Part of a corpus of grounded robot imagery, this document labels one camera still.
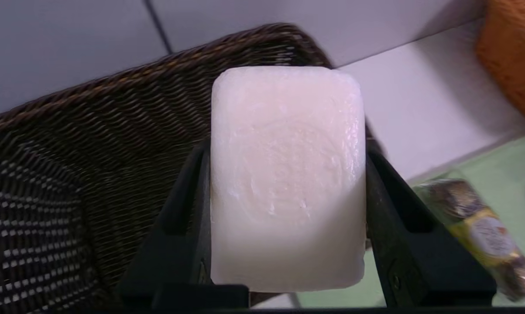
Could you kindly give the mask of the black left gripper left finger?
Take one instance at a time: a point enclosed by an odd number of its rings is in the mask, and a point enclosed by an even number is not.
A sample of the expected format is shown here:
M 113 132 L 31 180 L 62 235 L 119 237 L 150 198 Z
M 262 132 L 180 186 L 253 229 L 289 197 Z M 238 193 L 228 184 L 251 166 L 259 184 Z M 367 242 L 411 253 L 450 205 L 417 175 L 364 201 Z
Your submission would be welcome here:
M 152 230 L 118 284 L 122 299 L 165 286 L 211 284 L 210 141 L 191 151 Z

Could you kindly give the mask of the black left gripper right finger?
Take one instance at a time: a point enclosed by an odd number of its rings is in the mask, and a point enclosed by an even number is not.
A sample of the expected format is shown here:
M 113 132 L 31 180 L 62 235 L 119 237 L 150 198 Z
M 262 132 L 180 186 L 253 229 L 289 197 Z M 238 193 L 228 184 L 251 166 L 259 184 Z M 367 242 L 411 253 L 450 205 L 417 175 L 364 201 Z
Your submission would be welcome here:
M 490 306 L 497 286 L 366 141 L 367 235 L 388 306 Z

